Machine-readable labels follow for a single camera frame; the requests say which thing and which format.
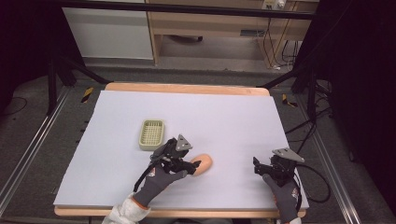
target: plastic tray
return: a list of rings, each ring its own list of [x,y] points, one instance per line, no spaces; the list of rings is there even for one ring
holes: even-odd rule
[[[164,124],[161,119],[145,119],[140,131],[139,146],[142,150],[155,150],[163,144]]]

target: gloved hand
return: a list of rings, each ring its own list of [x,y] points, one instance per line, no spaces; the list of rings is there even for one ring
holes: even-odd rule
[[[282,223],[287,223],[297,218],[296,204],[300,192],[297,190],[294,182],[290,181],[280,188],[268,174],[262,175],[262,179],[275,195],[276,207],[279,209]]]
[[[174,181],[184,178],[187,171],[183,170],[175,174],[167,174],[161,164],[157,164],[146,176],[145,184],[133,198],[141,205],[148,207],[149,202],[159,195],[168,185]]]

